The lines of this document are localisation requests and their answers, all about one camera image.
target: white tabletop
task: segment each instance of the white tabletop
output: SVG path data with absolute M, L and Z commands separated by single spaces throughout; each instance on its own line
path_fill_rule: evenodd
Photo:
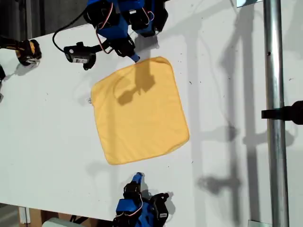
M 303 2 L 283 0 L 285 103 L 302 100 Z M 262 3 L 234 9 L 228 0 L 172 0 L 159 48 L 139 55 L 167 58 L 175 71 L 190 141 L 171 154 L 111 166 L 87 102 L 92 86 L 133 64 L 97 54 L 93 69 L 67 62 L 52 35 L 37 38 L 34 69 L 0 50 L 8 79 L 0 92 L 0 202 L 93 218 L 114 218 L 123 187 L 136 172 L 142 189 L 173 194 L 169 226 L 237 227 L 271 222 Z M 58 34 L 62 48 L 97 45 L 94 29 Z M 303 208 L 303 128 L 286 123 L 290 218 Z

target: metal pole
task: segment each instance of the metal pole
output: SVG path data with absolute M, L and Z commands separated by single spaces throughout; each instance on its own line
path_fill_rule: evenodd
M 280 0 L 264 0 L 267 109 L 284 106 Z M 289 227 L 285 122 L 268 120 L 273 227 Z

